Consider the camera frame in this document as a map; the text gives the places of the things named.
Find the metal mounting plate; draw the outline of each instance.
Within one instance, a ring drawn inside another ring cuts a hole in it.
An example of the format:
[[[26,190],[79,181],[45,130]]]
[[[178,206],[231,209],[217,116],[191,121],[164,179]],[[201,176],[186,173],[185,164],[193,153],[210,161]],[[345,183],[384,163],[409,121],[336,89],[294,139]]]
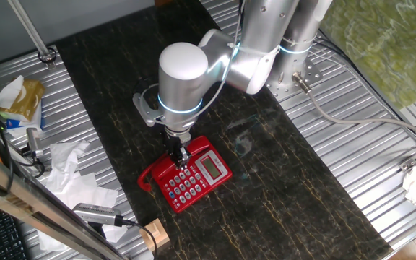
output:
[[[322,73],[317,69],[316,66],[314,66],[314,63],[309,58],[307,58],[305,62],[305,73],[303,74],[305,82],[312,86],[315,83],[321,81],[322,77]],[[266,87],[268,87],[269,90],[271,90],[272,94],[279,102],[290,95],[302,91],[298,84],[295,83],[279,84],[279,82],[275,82],[266,84]]]

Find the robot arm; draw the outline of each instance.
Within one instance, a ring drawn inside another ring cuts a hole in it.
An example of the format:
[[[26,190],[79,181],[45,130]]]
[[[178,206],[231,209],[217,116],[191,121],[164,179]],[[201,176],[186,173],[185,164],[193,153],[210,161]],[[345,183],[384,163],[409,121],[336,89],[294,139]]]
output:
[[[305,69],[308,50],[331,2],[244,0],[239,44],[219,30],[210,30],[198,46],[175,43],[161,53],[159,111],[151,111],[140,94],[133,100],[147,125],[165,125],[164,144],[178,167],[190,158],[185,149],[189,130],[208,89],[215,82],[227,82],[253,95],[267,81],[292,82],[292,75]]]

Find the metal pole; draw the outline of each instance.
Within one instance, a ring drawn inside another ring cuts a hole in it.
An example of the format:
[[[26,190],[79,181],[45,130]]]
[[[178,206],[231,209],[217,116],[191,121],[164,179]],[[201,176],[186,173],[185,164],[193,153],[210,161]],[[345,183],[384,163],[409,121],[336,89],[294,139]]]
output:
[[[19,17],[20,22],[22,23],[23,27],[25,27],[30,38],[32,38],[32,41],[35,44],[38,51],[40,52],[41,56],[43,57],[43,60],[50,61],[53,58],[52,55],[50,54],[43,40],[41,40],[38,31],[36,30],[35,26],[33,26],[32,21],[28,17],[27,12],[23,9],[23,6],[20,4],[19,0],[7,1],[11,5],[17,17]]]
[[[9,169],[0,163],[0,187],[7,187],[9,174]],[[91,259],[124,259],[101,235],[25,173],[14,175],[10,194],[0,196],[0,209]]]

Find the black marble table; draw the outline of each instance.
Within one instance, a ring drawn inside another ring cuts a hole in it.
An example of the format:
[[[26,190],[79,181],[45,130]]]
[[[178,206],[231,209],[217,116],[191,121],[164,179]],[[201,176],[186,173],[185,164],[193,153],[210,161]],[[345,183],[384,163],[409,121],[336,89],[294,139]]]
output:
[[[160,218],[160,259],[380,259],[391,251],[271,93],[225,87],[192,128],[233,177],[180,214],[137,177],[164,149],[132,102],[157,81],[164,47],[197,44],[216,24],[198,0],[177,0],[59,41],[57,47],[138,221]]]

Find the metal rail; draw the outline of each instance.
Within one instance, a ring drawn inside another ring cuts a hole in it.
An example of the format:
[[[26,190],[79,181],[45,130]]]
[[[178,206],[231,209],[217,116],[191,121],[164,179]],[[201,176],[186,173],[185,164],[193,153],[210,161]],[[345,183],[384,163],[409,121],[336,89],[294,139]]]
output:
[[[0,163],[0,188],[6,187],[8,181],[9,169]],[[0,209],[91,259],[124,259],[101,235],[30,175],[14,174],[10,194],[0,196]]]

